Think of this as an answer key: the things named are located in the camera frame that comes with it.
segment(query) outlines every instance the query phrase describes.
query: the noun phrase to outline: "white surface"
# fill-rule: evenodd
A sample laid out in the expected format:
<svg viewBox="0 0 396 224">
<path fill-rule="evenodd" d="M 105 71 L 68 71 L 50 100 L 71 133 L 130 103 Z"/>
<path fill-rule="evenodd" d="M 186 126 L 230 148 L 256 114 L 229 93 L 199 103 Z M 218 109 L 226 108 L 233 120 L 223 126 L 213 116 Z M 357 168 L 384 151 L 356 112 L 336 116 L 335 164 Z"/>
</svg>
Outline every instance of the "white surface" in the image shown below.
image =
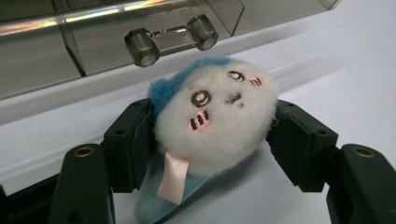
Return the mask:
<svg viewBox="0 0 396 224">
<path fill-rule="evenodd" d="M 212 50 L 189 50 L 146 69 L 124 67 L 2 101 L 0 183 L 9 194 L 56 174 L 68 149 L 100 142 L 117 115 L 145 97 L 149 79 L 204 55 L 257 64 L 276 77 L 280 99 L 340 135 L 337 146 L 372 147 L 396 167 L 395 21 L 392 0 L 344 0 L 333 11 L 224 40 Z M 168 223 L 330 223 L 325 191 L 301 193 L 263 144 Z M 134 221 L 138 196 L 115 195 L 118 223 Z"/>
</svg>

